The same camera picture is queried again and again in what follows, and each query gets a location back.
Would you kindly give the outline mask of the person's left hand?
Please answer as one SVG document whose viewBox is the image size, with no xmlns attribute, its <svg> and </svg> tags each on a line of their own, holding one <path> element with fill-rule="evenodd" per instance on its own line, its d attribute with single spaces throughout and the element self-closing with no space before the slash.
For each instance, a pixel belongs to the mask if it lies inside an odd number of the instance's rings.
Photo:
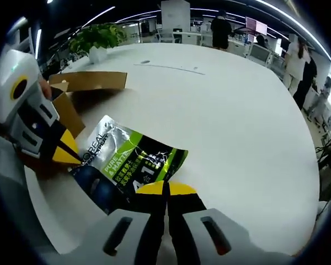
<svg viewBox="0 0 331 265">
<path fill-rule="evenodd" d="M 40 77 L 39 78 L 39 85 L 41 87 L 41 90 L 42 90 L 43 95 L 45 96 L 45 98 L 48 99 L 48 100 L 52 100 L 52 90 L 51 90 L 51 87 L 50 87 L 49 83 L 47 82 L 47 80 Z"/>
</svg>

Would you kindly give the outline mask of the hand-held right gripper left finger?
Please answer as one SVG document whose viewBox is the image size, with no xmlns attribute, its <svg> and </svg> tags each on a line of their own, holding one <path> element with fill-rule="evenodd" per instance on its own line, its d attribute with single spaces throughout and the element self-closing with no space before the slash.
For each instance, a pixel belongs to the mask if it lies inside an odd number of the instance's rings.
<svg viewBox="0 0 331 265">
<path fill-rule="evenodd" d="M 54 264 L 156 264 L 164 231 L 164 181 L 138 189 L 130 210 L 117 209 L 93 225 Z"/>
</svg>

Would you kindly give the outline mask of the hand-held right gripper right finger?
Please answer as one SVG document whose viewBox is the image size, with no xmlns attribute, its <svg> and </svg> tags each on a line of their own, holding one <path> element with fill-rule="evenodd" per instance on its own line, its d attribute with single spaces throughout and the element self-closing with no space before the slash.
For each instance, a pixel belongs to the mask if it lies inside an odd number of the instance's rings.
<svg viewBox="0 0 331 265">
<path fill-rule="evenodd" d="M 204 206 L 189 185 L 169 182 L 169 232 L 179 264 L 280 264 L 281 255 L 251 242 L 248 231 Z"/>
</svg>

